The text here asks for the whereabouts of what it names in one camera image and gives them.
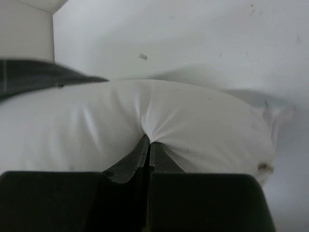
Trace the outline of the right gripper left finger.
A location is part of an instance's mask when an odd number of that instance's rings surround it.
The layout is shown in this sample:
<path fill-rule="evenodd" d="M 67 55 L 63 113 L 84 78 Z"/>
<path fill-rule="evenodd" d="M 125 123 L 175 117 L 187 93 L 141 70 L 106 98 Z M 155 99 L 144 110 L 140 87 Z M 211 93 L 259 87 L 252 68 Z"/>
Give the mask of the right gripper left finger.
<path fill-rule="evenodd" d="M 140 232 L 146 225 L 150 142 L 143 136 L 103 172 L 7 171 L 3 232 Z"/>

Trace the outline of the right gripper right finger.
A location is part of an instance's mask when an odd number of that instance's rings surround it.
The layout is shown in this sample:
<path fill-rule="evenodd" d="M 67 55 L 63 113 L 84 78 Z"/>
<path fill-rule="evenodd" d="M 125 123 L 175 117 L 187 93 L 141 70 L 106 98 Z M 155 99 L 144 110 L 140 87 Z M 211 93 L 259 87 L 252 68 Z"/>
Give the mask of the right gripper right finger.
<path fill-rule="evenodd" d="M 150 147 L 153 232 L 273 232 L 263 190 L 246 174 L 185 173 L 161 143 Z"/>

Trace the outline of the white pillow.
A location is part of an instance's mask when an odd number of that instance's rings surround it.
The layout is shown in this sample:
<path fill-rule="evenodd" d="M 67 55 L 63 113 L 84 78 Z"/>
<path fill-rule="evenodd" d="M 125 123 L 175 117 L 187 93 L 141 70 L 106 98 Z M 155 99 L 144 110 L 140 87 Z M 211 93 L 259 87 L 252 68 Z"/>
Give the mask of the white pillow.
<path fill-rule="evenodd" d="M 231 95 L 159 80 L 34 91 L 0 104 L 0 170 L 104 171 L 143 136 L 189 173 L 273 173 L 266 112 Z"/>

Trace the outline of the dark grey checked pillowcase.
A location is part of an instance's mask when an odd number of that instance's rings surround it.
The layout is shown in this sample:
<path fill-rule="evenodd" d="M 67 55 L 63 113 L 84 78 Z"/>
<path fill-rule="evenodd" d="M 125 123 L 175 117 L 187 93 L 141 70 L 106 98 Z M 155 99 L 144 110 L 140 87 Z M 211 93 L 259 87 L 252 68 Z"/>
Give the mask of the dark grey checked pillowcase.
<path fill-rule="evenodd" d="M 36 90 L 108 82 L 58 64 L 31 59 L 0 60 L 0 100 Z"/>

